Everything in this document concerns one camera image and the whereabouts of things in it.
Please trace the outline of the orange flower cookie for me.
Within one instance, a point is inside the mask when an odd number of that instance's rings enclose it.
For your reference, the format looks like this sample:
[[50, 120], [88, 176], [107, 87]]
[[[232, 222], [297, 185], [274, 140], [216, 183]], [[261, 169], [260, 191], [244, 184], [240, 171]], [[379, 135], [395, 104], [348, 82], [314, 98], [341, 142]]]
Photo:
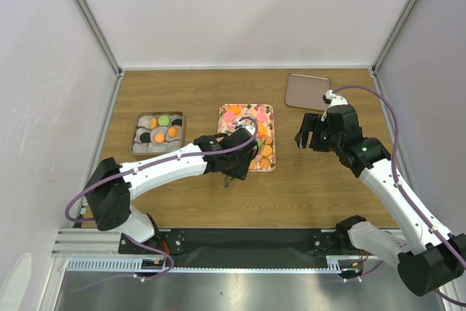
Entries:
[[271, 161], [268, 157], [262, 157], [258, 162], [260, 168], [267, 169], [271, 166]]

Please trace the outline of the brown tin lid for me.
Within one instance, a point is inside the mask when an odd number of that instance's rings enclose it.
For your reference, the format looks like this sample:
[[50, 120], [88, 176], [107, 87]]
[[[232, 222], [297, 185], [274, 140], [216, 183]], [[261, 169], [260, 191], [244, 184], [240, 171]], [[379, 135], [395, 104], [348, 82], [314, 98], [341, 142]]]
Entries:
[[331, 89], [327, 77], [309, 74], [291, 74], [285, 89], [285, 104], [290, 107], [324, 111], [326, 104], [323, 96]]

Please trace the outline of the dotted biscuit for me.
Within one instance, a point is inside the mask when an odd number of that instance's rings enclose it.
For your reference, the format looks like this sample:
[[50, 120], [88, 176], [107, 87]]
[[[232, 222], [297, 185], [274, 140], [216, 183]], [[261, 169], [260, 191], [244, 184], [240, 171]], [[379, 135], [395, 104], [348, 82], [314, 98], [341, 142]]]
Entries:
[[261, 147], [260, 153], [263, 157], [269, 157], [273, 154], [273, 148], [270, 145], [264, 144]]

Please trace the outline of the black sandwich cookie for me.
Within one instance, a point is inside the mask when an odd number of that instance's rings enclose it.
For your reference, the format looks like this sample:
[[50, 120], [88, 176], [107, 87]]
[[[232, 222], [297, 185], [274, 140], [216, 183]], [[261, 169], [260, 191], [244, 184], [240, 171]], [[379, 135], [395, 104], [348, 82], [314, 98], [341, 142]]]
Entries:
[[181, 126], [183, 124], [183, 120], [180, 118], [174, 119], [171, 123], [172, 126]]
[[151, 141], [151, 133], [147, 133], [147, 132], [141, 133], [138, 136], [138, 141], [140, 143], [149, 143]]

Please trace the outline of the orange swirl cookie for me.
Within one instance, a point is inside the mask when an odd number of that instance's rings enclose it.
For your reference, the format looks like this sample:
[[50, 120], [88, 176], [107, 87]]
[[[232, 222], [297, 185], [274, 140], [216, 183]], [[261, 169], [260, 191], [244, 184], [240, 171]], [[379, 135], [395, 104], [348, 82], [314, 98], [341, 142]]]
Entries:
[[164, 133], [157, 133], [154, 136], [155, 143], [164, 143], [165, 142], [165, 134]]

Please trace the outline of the metal serving tongs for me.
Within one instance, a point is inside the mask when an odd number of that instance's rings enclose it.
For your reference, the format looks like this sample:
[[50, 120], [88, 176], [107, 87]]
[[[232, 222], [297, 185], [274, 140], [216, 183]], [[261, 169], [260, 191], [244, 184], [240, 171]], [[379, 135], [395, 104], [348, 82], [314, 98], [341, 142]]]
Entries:
[[223, 188], [227, 189], [229, 186], [232, 184], [232, 182], [235, 180], [234, 177], [232, 176], [225, 176], [224, 182], [223, 182]]

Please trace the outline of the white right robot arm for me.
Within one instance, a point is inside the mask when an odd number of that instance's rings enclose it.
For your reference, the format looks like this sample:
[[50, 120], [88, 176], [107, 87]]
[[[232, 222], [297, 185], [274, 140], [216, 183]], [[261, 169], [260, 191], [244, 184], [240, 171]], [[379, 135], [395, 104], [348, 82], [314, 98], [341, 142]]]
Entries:
[[324, 114], [306, 113], [295, 137], [300, 149], [334, 152], [382, 202], [403, 236], [396, 237], [361, 216], [337, 224], [336, 248], [345, 254], [368, 251], [396, 268], [407, 289], [424, 296], [461, 277], [465, 271], [465, 235], [454, 235], [403, 185], [388, 150], [363, 135], [356, 110], [332, 106]]

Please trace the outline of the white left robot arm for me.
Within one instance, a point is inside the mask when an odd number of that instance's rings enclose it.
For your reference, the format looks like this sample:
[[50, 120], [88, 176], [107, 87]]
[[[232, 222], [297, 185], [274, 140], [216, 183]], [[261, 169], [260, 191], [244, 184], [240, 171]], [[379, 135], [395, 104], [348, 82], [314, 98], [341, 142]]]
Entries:
[[203, 135], [186, 146], [150, 159], [118, 164], [113, 157], [101, 161], [84, 195], [98, 230], [119, 232], [134, 239], [144, 253], [158, 249], [160, 236], [148, 214], [132, 201], [171, 182], [222, 173], [245, 179], [258, 148], [257, 128], [243, 125], [230, 135]]

